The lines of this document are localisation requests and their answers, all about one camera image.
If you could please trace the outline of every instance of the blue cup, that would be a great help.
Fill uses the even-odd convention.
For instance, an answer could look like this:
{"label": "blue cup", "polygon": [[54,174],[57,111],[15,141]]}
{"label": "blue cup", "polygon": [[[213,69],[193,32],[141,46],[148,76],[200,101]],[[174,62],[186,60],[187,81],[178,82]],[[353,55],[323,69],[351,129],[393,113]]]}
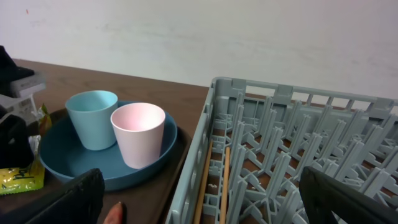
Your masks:
{"label": "blue cup", "polygon": [[118,108],[118,96],[95,90],[71,97],[65,107],[81,143],[90,150],[102,150],[116,142],[111,115]]}

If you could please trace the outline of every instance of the wooden chopstick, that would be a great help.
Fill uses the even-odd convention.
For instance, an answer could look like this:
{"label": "wooden chopstick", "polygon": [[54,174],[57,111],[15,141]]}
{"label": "wooden chopstick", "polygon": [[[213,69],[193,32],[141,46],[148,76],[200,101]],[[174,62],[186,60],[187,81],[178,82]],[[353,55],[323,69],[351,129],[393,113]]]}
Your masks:
{"label": "wooden chopstick", "polygon": [[223,193],[221,195],[220,224],[225,224],[225,220],[226,220],[226,203],[227,203],[227,199],[228,199],[229,155],[230,154],[231,154],[231,149],[229,147],[227,147],[226,153],[225,153]]}
{"label": "wooden chopstick", "polygon": [[195,216],[193,217],[193,223],[199,224],[201,217],[201,208],[203,207],[203,198],[205,197],[206,192],[206,184],[207,184],[207,176],[209,174],[210,167],[210,158],[211,158],[211,149],[213,148],[213,140],[210,141],[209,151],[207,152],[205,168],[203,170],[203,175],[201,177],[201,184],[199,190],[199,196],[197,201],[197,207],[195,209]]}

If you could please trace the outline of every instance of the chopstick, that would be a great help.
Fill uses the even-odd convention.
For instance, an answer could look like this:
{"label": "chopstick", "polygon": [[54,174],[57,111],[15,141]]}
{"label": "chopstick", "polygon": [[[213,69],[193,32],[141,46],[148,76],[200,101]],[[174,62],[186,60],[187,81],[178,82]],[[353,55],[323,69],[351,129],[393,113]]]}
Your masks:
{"label": "chopstick", "polygon": [[226,148],[225,154],[225,166],[224,166],[224,179],[223,179],[223,193],[221,195],[221,214],[220,214],[220,224],[225,224],[226,220],[226,206],[228,199],[228,179],[229,179],[229,155],[231,154],[231,149]]}
{"label": "chopstick", "polygon": [[201,177],[201,184],[200,184],[200,191],[197,201],[197,207],[195,209],[195,216],[193,217],[193,223],[199,224],[200,216],[201,216],[201,209],[203,207],[203,198],[205,197],[206,191],[206,184],[207,184],[207,176],[209,174],[209,167],[210,167],[210,158],[211,158],[211,149],[213,148],[213,140],[210,142],[209,150],[207,152],[205,168],[203,170],[203,175]]}

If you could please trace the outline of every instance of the food wrapper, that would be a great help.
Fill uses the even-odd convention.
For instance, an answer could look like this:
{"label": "food wrapper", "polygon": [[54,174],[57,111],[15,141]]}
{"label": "food wrapper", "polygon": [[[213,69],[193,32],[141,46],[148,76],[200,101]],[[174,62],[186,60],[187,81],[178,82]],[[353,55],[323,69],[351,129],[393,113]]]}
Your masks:
{"label": "food wrapper", "polygon": [[30,148],[34,153],[35,159],[26,168],[0,169],[0,195],[38,190],[44,185],[45,168],[39,159],[39,142],[41,136],[51,128],[52,123],[44,105],[39,109],[37,117],[39,119],[40,135],[29,137]]}

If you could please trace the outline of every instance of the dish rack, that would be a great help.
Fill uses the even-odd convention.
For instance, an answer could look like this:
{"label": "dish rack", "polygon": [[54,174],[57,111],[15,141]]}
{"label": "dish rack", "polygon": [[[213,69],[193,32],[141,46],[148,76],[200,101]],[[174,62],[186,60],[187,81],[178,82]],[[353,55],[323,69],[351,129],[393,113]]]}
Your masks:
{"label": "dish rack", "polygon": [[[256,98],[248,86],[274,90]],[[299,94],[306,101],[292,100]],[[327,97],[324,105],[313,98]],[[336,107],[333,101],[345,101]],[[355,102],[369,104],[354,109]],[[305,166],[398,211],[398,100],[215,78],[166,223],[191,223],[210,141],[201,223],[219,223],[225,151],[231,148],[226,223],[308,223],[298,183]]]}

